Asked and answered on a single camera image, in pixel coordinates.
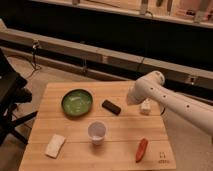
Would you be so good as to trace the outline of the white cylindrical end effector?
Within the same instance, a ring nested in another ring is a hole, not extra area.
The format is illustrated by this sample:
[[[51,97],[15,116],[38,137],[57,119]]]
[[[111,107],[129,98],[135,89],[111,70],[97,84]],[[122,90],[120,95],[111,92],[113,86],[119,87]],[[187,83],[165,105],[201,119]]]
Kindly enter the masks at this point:
[[[127,93],[126,96],[126,102],[128,105],[136,105],[136,104],[140,104],[144,101],[143,98],[137,98],[136,97],[136,93],[134,91],[134,88],[131,87]]]

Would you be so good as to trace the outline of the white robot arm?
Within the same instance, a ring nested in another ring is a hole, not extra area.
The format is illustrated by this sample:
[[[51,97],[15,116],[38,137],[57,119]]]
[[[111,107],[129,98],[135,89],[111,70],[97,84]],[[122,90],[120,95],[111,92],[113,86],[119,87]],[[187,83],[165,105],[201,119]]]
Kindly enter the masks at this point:
[[[164,88],[164,83],[165,77],[160,71],[138,78],[128,91],[127,104],[140,104],[147,98],[155,100],[213,136],[213,106]]]

